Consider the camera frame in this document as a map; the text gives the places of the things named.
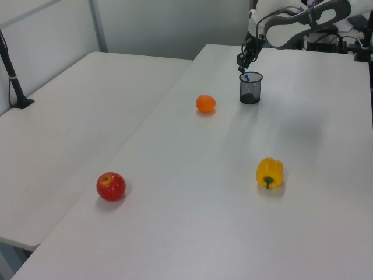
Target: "red apple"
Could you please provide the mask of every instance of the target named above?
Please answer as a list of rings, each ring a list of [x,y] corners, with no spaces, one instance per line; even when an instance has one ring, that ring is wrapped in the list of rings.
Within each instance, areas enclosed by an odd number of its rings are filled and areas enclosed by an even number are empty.
[[[97,192],[100,197],[109,201],[120,199],[126,190],[126,182],[123,177],[114,172],[106,172],[97,180]]]

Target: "table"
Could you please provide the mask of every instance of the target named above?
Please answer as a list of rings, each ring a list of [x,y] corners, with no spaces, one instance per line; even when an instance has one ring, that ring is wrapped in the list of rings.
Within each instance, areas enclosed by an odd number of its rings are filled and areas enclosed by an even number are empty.
[[[34,250],[187,69],[93,52],[0,118],[0,242]]]
[[[238,101],[236,46],[207,45],[29,258],[21,279],[370,279],[373,131],[368,65],[264,49],[256,105]],[[212,115],[196,111],[211,94]],[[285,184],[256,183],[265,157]]]

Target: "bell pepper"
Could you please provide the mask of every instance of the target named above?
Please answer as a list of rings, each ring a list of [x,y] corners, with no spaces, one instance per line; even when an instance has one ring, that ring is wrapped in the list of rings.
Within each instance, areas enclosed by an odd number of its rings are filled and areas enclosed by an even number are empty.
[[[267,190],[269,187],[276,188],[284,180],[284,166],[281,161],[270,157],[262,160],[256,170],[256,180]]]

